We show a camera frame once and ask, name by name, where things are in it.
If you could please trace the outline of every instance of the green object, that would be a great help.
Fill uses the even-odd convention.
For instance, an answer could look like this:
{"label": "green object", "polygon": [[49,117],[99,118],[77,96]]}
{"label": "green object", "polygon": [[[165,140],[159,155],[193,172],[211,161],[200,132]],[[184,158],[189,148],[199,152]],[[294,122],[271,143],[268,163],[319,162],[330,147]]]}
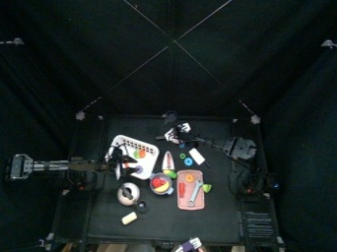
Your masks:
{"label": "green object", "polygon": [[203,189],[204,189],[204,192],[207,193],[211,190],[211,185],[203,184]]}
{"label": "green object", "polygon": [[167,176],[169,178],[175,179],[176,178],[176,173],[172,170],[169,170],[169,172],[167,173]]}
{"label": "green object", "polygon": [[132,153],[133,158],[140,158],[139,150],[135,150]]}

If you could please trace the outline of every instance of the black backdrop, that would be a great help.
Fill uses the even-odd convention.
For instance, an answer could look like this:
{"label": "black backdrop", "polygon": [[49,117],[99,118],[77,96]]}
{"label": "black backdrop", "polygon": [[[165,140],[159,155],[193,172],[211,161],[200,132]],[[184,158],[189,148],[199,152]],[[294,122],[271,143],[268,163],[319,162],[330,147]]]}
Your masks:
{"label": "black backdrop", "polygon": [[[82,108],[252,111],[284,187],[283,240],[298,251],[335,251],[337,48],[319,46],[337,39],[335,1],[13,0],[0,10],[0,40],[25,42],[0,44],[2,166],[14,153],[66,158]],[[0,193],[0,247],[33,246],[56,192],[30,179],[1,183]]]}

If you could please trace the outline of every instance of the white tray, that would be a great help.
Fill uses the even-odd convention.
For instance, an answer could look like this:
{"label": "white tray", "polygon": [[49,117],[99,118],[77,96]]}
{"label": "white tray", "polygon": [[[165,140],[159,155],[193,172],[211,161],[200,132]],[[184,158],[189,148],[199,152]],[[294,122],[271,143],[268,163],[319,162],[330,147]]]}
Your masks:
{"label": "white tray", "polygon": [[[159,156],[159,150],[153,145],[149,145],[133,138],[129,138],[124,135],[119,135],[115,137],[111,147],[108,150],[108,153],[105,155],[105,158],[112,154],[115,146],[120,146],[120,149],[123,150],[123,155],[129,155],[131,158],[133,158],[137,163],[129,163],[129,167],[141,166],[141,173],[132,173],[131,176],[139,178],[139,179],[147,179],[151,176],[153,164],[156,162],[157,156]],[[135,158],[133,151],[136,150],[144,150],[145,155],[143,158]]]}

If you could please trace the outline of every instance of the colorful toy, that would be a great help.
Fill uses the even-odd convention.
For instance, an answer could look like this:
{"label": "colorful toy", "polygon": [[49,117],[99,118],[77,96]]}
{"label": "colorful toy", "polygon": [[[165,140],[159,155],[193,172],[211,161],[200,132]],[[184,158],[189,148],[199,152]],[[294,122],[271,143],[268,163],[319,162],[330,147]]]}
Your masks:
{"label": "colorful toy", "polygon": [[184,176],[184,180],[188,183],[192,183],[195,181],[195,176],[191,173],[187,173]]}
{"label": "colorful toy", "polygon": [[193,160],[189,157],[184,158],[184,165],[191,166],[193,164]]}

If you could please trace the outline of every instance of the bowl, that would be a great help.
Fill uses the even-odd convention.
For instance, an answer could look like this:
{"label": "bowl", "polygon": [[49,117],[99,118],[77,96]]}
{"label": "bowl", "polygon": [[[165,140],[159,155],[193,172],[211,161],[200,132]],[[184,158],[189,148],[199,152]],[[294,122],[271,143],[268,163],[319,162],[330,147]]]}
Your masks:
{"label": "bowl", "polygon": [[149,187],[155,194],[171,194],[173,191],[172,180],[164,173],[151,174]]}

